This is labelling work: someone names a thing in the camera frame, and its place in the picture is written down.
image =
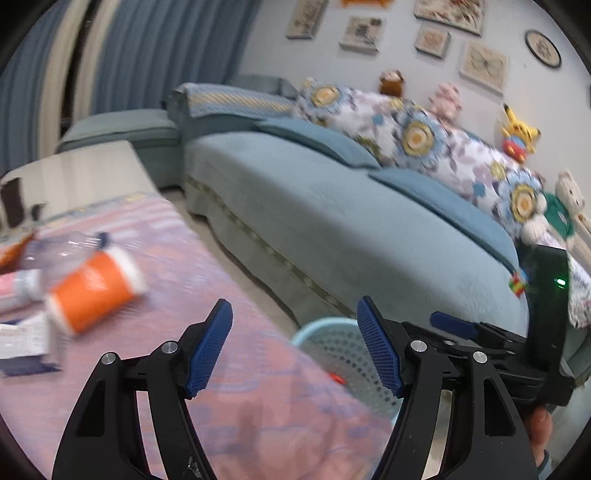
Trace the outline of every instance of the pikachu plush toy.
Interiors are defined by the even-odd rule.
[[[540,130],[529,127],[525,122],[517,120],[513,110],[506,103],[503,104],[509,119],[509,125],[502,128],[505,137],[503,151],[519,163],[525,163],[528,153],[535,153],[534,140],[540,136]]]

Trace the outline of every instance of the blue textured pad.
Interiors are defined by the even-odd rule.
[[[189,378],[185,383],[185,390],[190,398],[207,387],[212,376],[213,367],[222,351],[226,337],[232,328],[232,305],[224,302],[212,319],[207,332],[193,352],[189,363]]]
[[[452,317],[447,313],[435,312],[431,314],[431,325],[466,340],[474,340],[478,336],[478,331],[473,323]]]
[[[357,304],[357,324],[375,369],[378,371],[379,379],[384,387],[389,388],[394,395],[397,395],[403,387],[400,376],[400,359],[386,337],[374,311],[364,299]]]

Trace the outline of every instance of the pink pig plush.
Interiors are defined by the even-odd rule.
[[[431,102],[430,112],[444,124],[453,125],[458,113],[462,110],[460,105],[460,92],[451,83],[440,83],[435,90],[435,96],[429,97]]]

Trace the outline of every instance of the white wall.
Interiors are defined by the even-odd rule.
[[[288,40],[285,31],[296,0],[264,0],[246,47],[241,73],[288,78],[296,87],[306,77],[340,82],[366,90],[378,88],[385,69],[398,69],[406,79],[405,96],[422,105],[440,82],[460,88],[464,110],[459,124],[488,142],[500,145],[502,103],[542,131],[537,152],[527,164],[541,172],[553,188],[557,173],[569,168],[591,202],[591,77],[554,21],[532,0],[487,0],[482,38],[447,28],[452,34],[444,60],[421,54],[414,43],[421,21],[414,18],[414,0],[395,0],[388,8],[342,8],[330,4],[314,40]],[[373,57],[339,47],[351,15],[387,19],[381,52]],[[540,30],[557,46],[563,65],[545,67],[525,45],[526,30]],[[510,58],[504,97],[458,74],[467,39],[480,40]]]

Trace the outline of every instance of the green ottoman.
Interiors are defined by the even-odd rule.
[[[56,153],[117,140],[127,140],[134,146],[158,188],[182,185],[181,134],[164,110],[127,110],[90,116],[68,130]]]

